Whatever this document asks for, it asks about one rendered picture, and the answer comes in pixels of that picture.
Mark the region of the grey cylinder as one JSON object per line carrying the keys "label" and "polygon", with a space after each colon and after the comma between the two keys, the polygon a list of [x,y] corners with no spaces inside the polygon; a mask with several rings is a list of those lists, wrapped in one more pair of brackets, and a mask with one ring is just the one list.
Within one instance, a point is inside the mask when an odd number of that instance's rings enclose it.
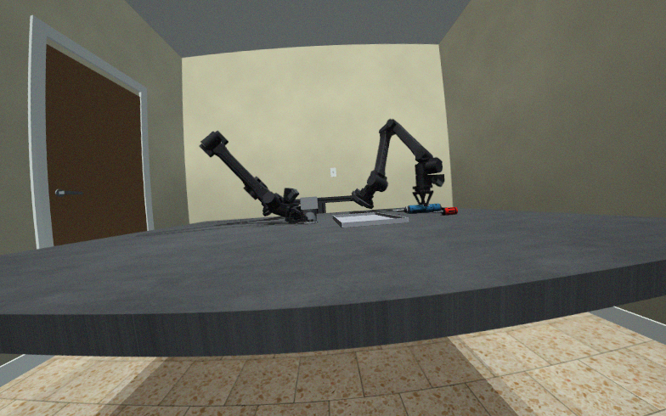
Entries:
{"label": "grey cylinder", "polygon": [[303,224],[316,223],[317,222],[317,209],[308,209],[302,210],[303,214],[308,217],[307,221],[304,221]]}

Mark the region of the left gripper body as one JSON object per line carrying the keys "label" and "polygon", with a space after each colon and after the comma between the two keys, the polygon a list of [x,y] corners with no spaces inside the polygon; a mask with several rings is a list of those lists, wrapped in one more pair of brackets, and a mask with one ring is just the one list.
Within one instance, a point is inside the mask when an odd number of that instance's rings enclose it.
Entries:
{"label": "left gripper body", "polygon": [[[418,191],[429,191],[429,189],[432,188],[432,185],[425,185],[424,175],[427,175],[427,174],[422,174],[422,175],[417,175],[417,176],[415,176],[416,186],[413,187],[413,189],[415,190],[415,192],[418,192]],[[418,186],[418,185],[422,185],[422,186]],[[424,186],[424,188],[423,188],[423,186]],[[428,186],[428,187],[427,187],[427,186]],[[423,190],[420,190],[420,189],[423,189]]]}

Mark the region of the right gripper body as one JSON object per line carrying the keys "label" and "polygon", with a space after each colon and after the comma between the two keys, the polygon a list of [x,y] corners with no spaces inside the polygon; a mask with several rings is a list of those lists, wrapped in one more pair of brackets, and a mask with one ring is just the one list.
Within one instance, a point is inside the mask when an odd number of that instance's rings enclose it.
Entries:
{"label": "right gripper body", "polygon": [[[301,206],[300,206],[300,205],[296,205],[296,206],[287,206],[287,207],[286,207],[286,216],[285,216],[285,212],[283,212],[283,211],[280,211],[280,212],[279,212],[281,216],[285,217],[285,221],[286,221],[286,222],[288,222],[288,220],[289,220],[289,222],[290,222],[291,208],[292,208],[292,207],[296,207],[296,208],[302,213],[302,210],[301,210]],[[289,215],[289,214],[290,214],[290,215]],[[302,216],[299,215],[299,214],[296,214],[296,220],[299,220],[299,219],[302,219]]]}

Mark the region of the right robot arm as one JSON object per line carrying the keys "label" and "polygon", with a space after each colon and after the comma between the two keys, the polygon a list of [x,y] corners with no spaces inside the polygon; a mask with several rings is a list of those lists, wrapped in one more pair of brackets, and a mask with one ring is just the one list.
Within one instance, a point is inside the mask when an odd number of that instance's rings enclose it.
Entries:
{"label": "right robot arm", "polygon": [[[280,216],[280,211],[286,212],[287,206],[296,206],[292,204],[296,197],[299,195],[298,191],[293,188],[285,188],[284,197],[282,198],[275,193],[270,192],[267,186],[257,177],[253,177],[227,150],[226,144],[229,142],[219,131],[211,132],[202,141],[200,147],[212,158],[214,155],[222,159],[226,165],[233,171],[236,176],[239,176],[245,184],[243,188],[254,200],[259,199],[262,202],[263,209],[273,212],[275,215]],[[219,143],[221,142],[221,143]],[[266,187],[266,188],[265,188]],[[269,193],[270,192],[270,193]],[[278,198],[278,199],[277,199]],[[283,201],[283,203],[282,203]]]}

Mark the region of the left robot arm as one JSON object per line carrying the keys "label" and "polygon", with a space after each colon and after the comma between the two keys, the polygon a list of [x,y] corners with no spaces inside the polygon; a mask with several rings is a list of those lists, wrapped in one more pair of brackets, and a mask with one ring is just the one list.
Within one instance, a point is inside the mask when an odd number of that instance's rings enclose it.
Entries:
{"label": "left robot arm", "polygon": [[[365,201],[366,203],[373,205],[373,194],[375,191],[383,192],[387,189],[388,182],[387,177],[385,176],[385,169],[387,163],[387,153],[389,148],[389,143],[392,135],[397,135],[406,146],[411,150],[415,156],[415,160],[419,162],[415,165],[415,175],[422,174],[433,174],[439,173],[443,170],[443,162],[438,159],[438,157],[433,158],[432,154],[426,150],[418,141],[415,141],[413,137],[397,123],[394,119],[389,119],[385,126],[380,130],[380,143],[378,148],[378,153],[375,162],[375,169],[370,173],[370,176],[367,180],[367,185],[362,188],[360,191],[355,192],[356,196]],[[389,128],[386,130],[386,128]],[[391,130],[390,130],[391,129]],[[390,133],[391,134],[390,134]],[[423,148],[422,148],[422,147]],[[425,158],[425,159],[423,159]],[[380,177],[377,175],[379,174]],[[384,180],[384,179],[385,180]],[[444,174],[438,175],[424,175],[425,185],[435,184],[438,187],[442,187],[444,183]],[[373,189],[373,190],[372,190]],[[375,191],[374,191],[375,190]]]}

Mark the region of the white shallow rectangular tray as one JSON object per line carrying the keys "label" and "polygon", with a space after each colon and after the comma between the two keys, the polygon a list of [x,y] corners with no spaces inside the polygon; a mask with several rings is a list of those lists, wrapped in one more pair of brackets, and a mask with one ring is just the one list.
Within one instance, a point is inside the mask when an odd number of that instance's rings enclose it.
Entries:
{"label": "white shallow rectangular tray", "polygon": [[333,219],[342,228],[409,222],[408,217],[394,216],[379,212],[334,215]]}

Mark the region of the white l-shaped bracket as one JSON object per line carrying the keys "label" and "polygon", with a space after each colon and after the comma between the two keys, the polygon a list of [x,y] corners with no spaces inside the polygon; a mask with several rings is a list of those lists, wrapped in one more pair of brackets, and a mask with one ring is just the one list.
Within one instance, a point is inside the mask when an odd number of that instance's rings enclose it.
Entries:
{"label": "white l-shaped bracket", "polygon": [[318,199],[316,197],[300,198],[301,210],[318,209]]}

